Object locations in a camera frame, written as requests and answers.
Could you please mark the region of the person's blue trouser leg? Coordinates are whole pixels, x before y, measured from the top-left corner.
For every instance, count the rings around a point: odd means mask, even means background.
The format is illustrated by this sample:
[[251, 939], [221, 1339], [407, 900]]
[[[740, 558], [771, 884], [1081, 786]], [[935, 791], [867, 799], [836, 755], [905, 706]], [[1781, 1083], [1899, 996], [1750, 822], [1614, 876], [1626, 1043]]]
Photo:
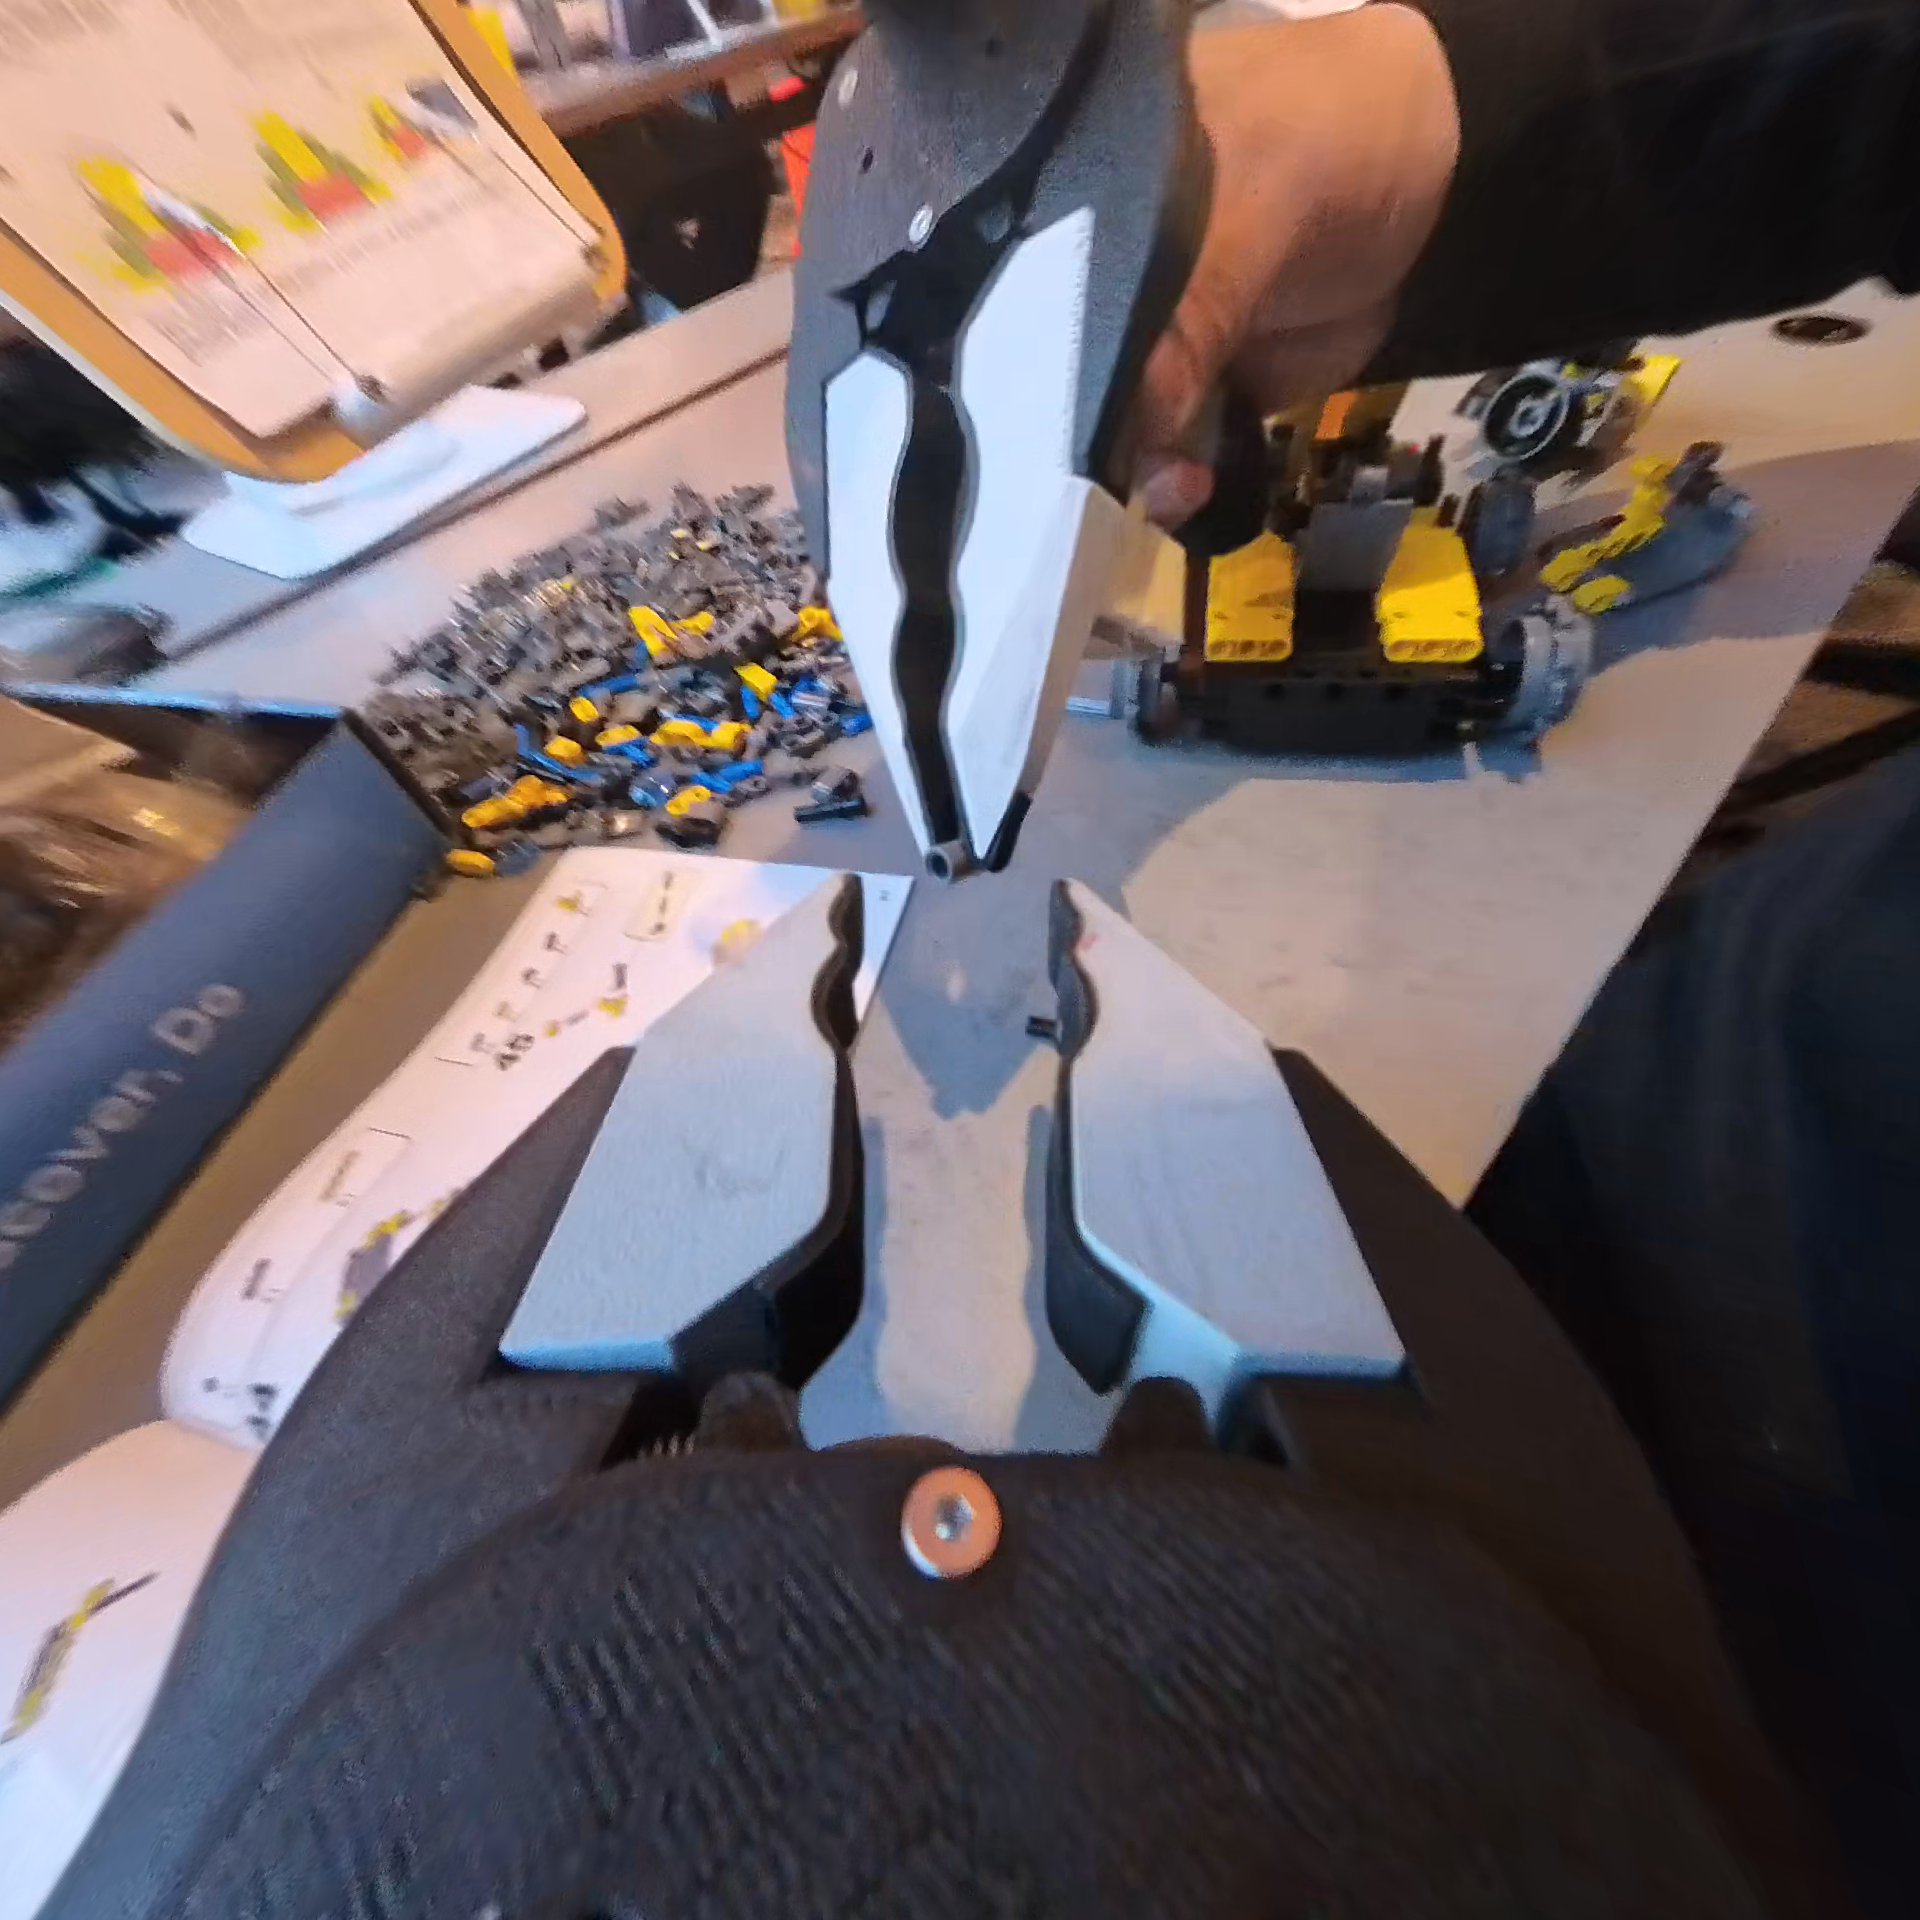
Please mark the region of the person's blue trouser leg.
[[1915, 1916], [1915, 701], [1730, 805], [1473, 1215], [1681, 1521], [1859, 1916]]

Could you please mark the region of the grey bush piece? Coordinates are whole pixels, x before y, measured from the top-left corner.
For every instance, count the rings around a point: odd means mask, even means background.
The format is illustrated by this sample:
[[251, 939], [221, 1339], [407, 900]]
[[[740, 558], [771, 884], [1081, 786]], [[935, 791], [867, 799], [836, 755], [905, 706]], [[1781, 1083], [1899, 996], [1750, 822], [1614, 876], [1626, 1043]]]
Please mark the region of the grey bush piece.
[[1018, 788], [1007, 810], [986, 839], [977, 839], [966, 825], [935, 844], [924, 854], [926, 873], [939, 883], [959, 883], [981, 873], [1004, 873], [1014, 854], [1023, 822], [1034, 810], [1034, 794]]

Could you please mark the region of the instruction booklet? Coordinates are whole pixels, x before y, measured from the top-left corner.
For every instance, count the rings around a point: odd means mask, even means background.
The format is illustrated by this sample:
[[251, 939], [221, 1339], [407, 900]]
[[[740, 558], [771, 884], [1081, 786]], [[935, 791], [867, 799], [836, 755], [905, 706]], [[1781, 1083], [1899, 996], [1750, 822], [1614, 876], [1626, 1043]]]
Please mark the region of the instruction booklet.
[[[207, 1266], [161, 1417], [4, 1511], [4, 1916], [36, 1916], [149, 1717], [221, 1526], [307, 1380], [421, 1238], [593, 1067], [839, 870], [564, 854], [465, 996]], [[873, 1002], [911, 881], [852, 873]]]

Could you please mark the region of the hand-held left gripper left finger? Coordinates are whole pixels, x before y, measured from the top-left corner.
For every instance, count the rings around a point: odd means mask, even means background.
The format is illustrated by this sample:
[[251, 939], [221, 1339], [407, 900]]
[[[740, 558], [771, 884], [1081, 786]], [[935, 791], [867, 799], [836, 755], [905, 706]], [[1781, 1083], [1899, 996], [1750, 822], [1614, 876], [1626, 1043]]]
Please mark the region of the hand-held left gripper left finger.
[[524, 1370], [817, 1374], [863, 1290], [851, 1050], [867, 913], [831, 873], [630, 1050], [498, 1342]]

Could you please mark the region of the pile of loose brick parts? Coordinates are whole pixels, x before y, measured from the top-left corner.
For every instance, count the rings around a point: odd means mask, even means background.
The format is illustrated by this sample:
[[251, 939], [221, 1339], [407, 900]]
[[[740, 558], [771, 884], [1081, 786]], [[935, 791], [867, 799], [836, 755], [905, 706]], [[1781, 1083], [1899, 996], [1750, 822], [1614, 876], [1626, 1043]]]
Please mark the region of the pile of loose brick parts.
[[644, 839], [710, 852], [748, 810], [802, 830], [873, 812], [847, 761], [873, 711], [771, 486], [604, 500], [478, 574], [357, 713], [445, 814], [468, 878]]

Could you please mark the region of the white clipboard stand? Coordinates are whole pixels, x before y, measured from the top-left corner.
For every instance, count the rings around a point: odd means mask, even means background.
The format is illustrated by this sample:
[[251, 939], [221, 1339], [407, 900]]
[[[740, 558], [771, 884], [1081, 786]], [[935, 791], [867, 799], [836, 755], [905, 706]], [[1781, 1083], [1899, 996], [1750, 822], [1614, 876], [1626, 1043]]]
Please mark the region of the white clipboard stand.
[[361, 559], [586, 420], [574, 397], [468, 387], [319, 483], [231, 475], [180, 540], [277, 583], [311, 580]]

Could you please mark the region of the person's right forearm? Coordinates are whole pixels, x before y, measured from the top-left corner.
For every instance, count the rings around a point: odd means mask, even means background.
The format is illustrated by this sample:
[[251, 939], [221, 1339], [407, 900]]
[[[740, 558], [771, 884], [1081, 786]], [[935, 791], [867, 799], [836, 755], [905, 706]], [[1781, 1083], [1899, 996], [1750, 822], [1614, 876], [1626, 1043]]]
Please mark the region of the person's right forearm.
[[1455, 170], [1366, 378], [1915, 297], [1915, 3], [1417, 10]]

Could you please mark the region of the open blue cardboard box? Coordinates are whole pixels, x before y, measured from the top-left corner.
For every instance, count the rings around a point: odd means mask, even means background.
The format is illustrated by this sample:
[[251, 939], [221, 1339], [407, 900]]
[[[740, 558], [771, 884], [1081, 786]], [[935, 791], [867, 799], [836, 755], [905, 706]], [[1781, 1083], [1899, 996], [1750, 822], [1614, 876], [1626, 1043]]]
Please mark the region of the open blue cardboard box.
[[175, 770], [266, 756], [236, 837], [4, 1046], [3, 1401], [93, 1307], [305, 1031], [441, 873], [445, 810], [349, 708], [36, 691]]

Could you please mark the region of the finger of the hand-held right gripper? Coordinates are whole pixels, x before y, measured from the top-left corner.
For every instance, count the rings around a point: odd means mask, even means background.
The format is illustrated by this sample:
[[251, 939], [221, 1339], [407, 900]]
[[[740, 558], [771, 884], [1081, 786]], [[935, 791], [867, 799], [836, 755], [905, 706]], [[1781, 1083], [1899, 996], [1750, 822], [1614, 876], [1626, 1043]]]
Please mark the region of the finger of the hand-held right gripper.
[[949, 394], [863, 350], [822, 394], [827, 587], [922, 859], [964, 821], [945, 741], [955, 663]]
[[941, 741], [977, 867], [1012, 854], [1127, 529], [1073, 454], [1095, 231], [1079, 209], [1020, 237], [957, 340], [966, 511]]

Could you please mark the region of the shelf of coloured storage bins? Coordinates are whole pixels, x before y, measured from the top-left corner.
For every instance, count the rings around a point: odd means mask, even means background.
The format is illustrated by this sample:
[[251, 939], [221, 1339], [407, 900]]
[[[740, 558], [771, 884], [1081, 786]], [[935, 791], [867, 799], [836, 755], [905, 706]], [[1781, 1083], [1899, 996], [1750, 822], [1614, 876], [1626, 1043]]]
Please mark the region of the shelf of coloured storage bins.
[[852, 3], [465, 3], [465, 12], [559, 134], [706, 94], [755, 106], [862, 26]]

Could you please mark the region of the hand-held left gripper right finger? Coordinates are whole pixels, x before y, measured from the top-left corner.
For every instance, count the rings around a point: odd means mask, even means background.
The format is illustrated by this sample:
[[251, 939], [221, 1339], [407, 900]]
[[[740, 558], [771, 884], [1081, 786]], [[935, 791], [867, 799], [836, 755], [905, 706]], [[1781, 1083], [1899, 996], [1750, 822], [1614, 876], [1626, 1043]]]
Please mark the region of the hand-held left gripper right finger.
[[1081, 881], [1046, 900], [1045, 1310], [1081, 1383], [1388, 1383], [1407, 1351], [1276, 1052]]

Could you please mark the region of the person's right hand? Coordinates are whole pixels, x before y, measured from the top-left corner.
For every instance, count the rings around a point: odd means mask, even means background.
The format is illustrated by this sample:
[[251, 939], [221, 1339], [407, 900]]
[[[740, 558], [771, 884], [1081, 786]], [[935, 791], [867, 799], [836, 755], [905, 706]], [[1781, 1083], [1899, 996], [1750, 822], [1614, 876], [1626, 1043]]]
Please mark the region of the person's right hand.
[[1458, 156], [1449, 60], [1406, 4], [1199, 29], [1207, 231], [1142, 373], [1133, 498], [1175, 530], [1214, 492], [1203, 415], [1348, 388], [1386, 340]]

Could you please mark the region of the yellow grey brick vehicle model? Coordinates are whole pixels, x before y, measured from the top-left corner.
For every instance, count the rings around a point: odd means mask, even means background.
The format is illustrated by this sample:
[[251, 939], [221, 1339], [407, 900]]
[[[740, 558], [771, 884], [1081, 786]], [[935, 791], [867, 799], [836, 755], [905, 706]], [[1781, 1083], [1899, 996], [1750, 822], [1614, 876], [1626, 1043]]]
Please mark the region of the yellow grey brick vehicle model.
[[1403, 383], [1317, 415], [1239, 409], [1114, 706], [1145, 741], [1278, 756], [1540, 738], [1577, 706], [1605, 617], [1716, 579], [1754, 535], [1711, 441], [1631, 461], [1617, 511], [1540, 535], [1550, 497], [1614, 469], [1678, 371], [1639, 342], [1491, 367], [1429, 439], [1399, 429]]

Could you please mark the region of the clipboard with instruction sheet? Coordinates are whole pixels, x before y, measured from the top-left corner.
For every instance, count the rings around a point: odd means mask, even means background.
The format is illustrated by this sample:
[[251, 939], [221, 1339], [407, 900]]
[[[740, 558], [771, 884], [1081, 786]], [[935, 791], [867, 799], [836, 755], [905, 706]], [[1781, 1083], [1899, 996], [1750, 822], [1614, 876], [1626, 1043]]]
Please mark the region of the clipboard with instruction sheet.
[[459, 4], [3, 4], [7, 323], [227, 474], [327, 479], [626, 275]]

